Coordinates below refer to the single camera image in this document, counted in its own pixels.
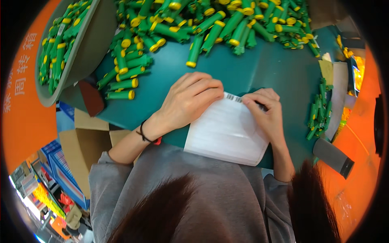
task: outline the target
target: hand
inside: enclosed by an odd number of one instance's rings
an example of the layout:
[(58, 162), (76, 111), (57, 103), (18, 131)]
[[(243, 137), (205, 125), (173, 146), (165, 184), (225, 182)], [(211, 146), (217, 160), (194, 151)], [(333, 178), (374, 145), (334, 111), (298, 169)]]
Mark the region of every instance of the hand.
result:
[[(273, 146), (285, 142), (284, 130), (282, 128), (282, 109), (279, 100), (280, 96), (273, 89), (259, 89), (242, 97), (243, 103), (250, 110), (258, 126), (266, 134)], [(268, 111), (263, 112), (260, 110), (255, 101), (266, 106)]]
[(224, 97), (220, 80), (206, 73), (186, 73), (170, 88), (162, 107), (153, 114), (156, 126), (168, 133), (198, 119), (215, 101)]

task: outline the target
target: black bracelet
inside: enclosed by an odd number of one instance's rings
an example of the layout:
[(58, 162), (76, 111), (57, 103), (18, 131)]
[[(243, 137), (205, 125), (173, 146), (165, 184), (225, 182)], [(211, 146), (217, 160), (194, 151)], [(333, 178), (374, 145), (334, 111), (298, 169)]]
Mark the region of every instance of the black bracelet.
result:
[(154, 141), (151, 141), (150, 139), (146, 138), (145, 135), (143, 134), (143, 124), (145, 123), (145, 121), (147, 120), (144, 120), (141, 124), (140, 124), (140, 132), (136, 131), (140, 136), (142, 136), (142, 140), (143, 141), (148, 141), (150, 143), (156, 143), (158, 141), (158, 139), (154, 140)]

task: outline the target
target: open cardboard box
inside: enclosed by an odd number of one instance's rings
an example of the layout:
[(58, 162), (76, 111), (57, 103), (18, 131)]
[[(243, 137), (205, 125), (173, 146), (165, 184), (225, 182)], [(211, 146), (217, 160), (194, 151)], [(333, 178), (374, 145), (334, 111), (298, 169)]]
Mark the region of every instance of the open cardboard box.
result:
[(129, 130), (109, 131), (109, 123), (74, 109), (74, 130), (60, 132), (66, 162), (86, 199), (90, 198), (88, 175), (103, 151), (108, 151)]

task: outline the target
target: red clip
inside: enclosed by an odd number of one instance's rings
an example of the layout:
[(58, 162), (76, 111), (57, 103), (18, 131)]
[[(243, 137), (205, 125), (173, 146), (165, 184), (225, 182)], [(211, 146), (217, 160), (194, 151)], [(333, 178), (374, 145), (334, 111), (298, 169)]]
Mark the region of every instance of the red clip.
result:
[(155, 145), (160, 145), (161, 144), (161, 140), (162, 140), (162, 137), (159, 137), (154, 144)]

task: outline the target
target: teal work surface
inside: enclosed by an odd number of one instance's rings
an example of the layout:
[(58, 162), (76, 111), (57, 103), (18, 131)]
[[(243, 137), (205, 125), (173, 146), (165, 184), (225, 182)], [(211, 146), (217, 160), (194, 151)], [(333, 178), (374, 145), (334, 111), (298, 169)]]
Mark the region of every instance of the teal work surface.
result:
[[(317, 31), (321, 54), (332, 57), (340, 52), (335, 36), (329, 28)], [(185, 65), (190, 44), (167, 42), (156, 53), (149, 53), (154, 63), (150, 74), (140, 75), (139, 86), (133, 100), (109, 100), (98, 117), (116, 126), (133, 130), (157, 111), (171, 85), (186, 72), (205, 72), (222, 81), (226, 92), (243, 95), (266, 87), (273, 88), (281, 97), (284, 133), (293, 164), (298, 168), (304, 159), (312, 157), (316, 139), (305, 139), (308, 112), (314, 95), (319, 93), (321, 73), (315, 58), (305, 46), (302, 50), (283, 49), (280, 43), (268, 43), (257, 38), (257, 46), (246, 49), (241, 56), (232, 54), (224, 44), (216, 44), (208, 57), (201, 55), (196, 68)], [(106, 55), (96, 74), (101, 79), (114, 68), (113, 59)], [(162, 141), (184, 147), (189, 126), (172, 131)], [(260, 167), (273, 168), (271, 146), (259, 163)]]

